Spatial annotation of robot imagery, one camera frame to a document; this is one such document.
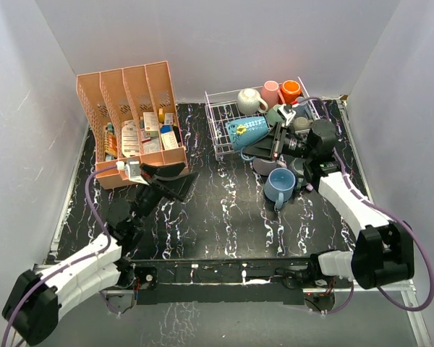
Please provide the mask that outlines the white mug blue handle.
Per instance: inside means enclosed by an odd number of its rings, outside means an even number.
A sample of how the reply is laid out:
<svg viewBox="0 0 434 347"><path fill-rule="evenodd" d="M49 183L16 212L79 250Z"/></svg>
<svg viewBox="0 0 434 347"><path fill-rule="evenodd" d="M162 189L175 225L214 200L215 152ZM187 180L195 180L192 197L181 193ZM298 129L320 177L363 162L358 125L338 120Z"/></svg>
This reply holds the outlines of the white mug blue handle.
<svg viewBox="0 0 434 347"><path fill-rule="evenodd" d="M269 126L264 116L250 116L234 119L225 125L227 145L238 152L243 161L253 161L254 155L244 154L246 147L255 144L269 133Z"/></svg>

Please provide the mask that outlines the teal green cup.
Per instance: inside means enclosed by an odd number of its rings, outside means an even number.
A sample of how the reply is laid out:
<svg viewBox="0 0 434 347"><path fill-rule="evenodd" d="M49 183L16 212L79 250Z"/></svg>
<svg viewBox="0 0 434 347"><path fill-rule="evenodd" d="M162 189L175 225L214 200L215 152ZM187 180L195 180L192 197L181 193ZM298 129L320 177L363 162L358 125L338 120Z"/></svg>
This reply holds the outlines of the teal green cup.
<svg viewBox="0 0 434 347"><path fill-rule="evenodd" d="M265 114L269 127L275 127L278 122L285 122L285 118L278 112L282 107L281 104L276 104Z"/></svg>

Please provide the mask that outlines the olive grey small cup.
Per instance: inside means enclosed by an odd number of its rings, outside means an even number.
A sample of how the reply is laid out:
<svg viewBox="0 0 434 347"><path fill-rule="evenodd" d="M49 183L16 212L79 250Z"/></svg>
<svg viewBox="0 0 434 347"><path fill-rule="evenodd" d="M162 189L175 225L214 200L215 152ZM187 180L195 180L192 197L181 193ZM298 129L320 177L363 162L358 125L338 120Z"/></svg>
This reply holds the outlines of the olive grey small cup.
<svg viewBox="0 0 434 347"><path fill-rule="evenodd" d="M292 128L295 133L305 132L310 129L310 120L306 117L299 116L293 120Z"/></svg>

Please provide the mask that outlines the cream speckled mug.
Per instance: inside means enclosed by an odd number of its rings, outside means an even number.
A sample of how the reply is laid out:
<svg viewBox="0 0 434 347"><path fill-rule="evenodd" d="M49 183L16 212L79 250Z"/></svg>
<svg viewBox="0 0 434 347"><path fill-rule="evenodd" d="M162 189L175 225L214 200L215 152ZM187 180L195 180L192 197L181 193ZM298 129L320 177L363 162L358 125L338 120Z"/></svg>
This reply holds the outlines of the cream speckled mug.
<svg viewBox="0 0 434 347"><path fill-rule="evenodd" d="M240 90L237 96L237 108L244 115L254 113L266 113L268 104L261 98L260 93L254 88Z"/></svg>

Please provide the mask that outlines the light blue mug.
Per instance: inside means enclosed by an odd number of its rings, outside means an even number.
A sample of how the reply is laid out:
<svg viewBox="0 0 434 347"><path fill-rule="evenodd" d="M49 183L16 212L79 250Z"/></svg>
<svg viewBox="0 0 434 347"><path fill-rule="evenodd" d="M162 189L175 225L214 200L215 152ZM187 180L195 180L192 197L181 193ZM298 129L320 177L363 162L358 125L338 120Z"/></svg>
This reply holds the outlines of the light blue mug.
<svg viewBox="0 0 434 347"><path fill-rule="evenodd" d="M289 169L276 168L269 173L263 192L274 203L274 208L281 210L284 204L291 199L296 185L297 178Z"/></svg>

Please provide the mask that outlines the grey-blue printed mug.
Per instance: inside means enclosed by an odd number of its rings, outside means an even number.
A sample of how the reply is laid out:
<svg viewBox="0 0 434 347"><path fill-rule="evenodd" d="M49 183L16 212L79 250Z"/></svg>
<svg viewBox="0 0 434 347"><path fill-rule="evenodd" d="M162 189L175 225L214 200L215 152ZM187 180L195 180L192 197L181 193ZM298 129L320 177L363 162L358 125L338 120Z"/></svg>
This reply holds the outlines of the grey-blue printed mug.
<svg viewBox="0 0 434 347"><path fill-rule="evenodd" d="M296 112L296 117L304 117L306 119L311 118L311 112L310 107L307 101L305 101L305 98L302 96L299 96L295 103L293 104L294 110Z"/></svg>

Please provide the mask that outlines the pink mug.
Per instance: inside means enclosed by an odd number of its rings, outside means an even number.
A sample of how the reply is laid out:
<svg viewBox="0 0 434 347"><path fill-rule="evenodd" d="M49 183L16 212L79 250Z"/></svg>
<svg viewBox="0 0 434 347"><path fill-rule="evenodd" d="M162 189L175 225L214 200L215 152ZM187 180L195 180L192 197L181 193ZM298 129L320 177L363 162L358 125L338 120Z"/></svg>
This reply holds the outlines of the pink mug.
<svg viewBox="0 0 434 347"><path fill-rule="evenodd" d="M280 85L273 80L266 81L260 92L261 98L267 103L268 109L277 104L285 104Z"/></svg>

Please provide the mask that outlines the orange mug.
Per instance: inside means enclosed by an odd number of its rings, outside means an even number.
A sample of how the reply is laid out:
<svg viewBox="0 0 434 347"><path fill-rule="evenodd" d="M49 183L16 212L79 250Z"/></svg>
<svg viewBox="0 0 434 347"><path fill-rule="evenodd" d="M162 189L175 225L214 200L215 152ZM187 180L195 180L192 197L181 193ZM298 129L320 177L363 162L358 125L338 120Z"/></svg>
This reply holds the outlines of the orange mug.
<svg viewBox="0 0 434 347"><path fill-rule="evenodd" d="M292 104L296 102L298 97L303 96L302 87L295 80L286 80L281 84L280 87L282 101L285 104Z"/></svg>

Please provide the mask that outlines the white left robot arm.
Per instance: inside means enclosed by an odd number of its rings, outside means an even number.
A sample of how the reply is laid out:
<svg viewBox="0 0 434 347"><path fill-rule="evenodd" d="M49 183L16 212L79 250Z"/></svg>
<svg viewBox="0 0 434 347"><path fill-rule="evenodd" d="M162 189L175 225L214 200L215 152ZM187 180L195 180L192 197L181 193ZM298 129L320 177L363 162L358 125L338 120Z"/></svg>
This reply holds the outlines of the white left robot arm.
<svg viewBox="0 0 434 347"><path fill-rule="evenodd" d="M131 202L113 202L102 219L90 196L90 183L110 170L127 171L139 186ZM2 310L7 321L1 345L14 330L20 343L36 346L47 339L61 318L77 305L106 288L128 288L135 279L127 255L144 233L144 220L163 199L185 201L197 178L185 173L183 163L151 166L118 160L92 172L85 182L85 200L102 232L87 246L39 273L26 270L16 279Z"/></svg>

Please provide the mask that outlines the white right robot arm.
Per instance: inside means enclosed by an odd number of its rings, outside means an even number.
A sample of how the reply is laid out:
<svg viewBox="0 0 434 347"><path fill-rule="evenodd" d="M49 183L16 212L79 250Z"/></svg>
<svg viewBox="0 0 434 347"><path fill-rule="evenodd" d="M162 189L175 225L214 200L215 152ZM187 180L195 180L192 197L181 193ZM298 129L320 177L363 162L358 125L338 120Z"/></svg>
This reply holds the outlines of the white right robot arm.
<svg viewBox="0 0 434 347"><path fill-rule="evenodd" d="M323 287L333 277L341 277L370 289L413 277L414 248L407 226L372 208L369 199L350 182L336 154L334 124L326 119L314 121L303 140L288 135L282 123L271 130L239 125L236 135L246 156L302 158L305 181L335 207L354 232L354 251L324 251L311 257L307 275L313 285Z"/></svg>

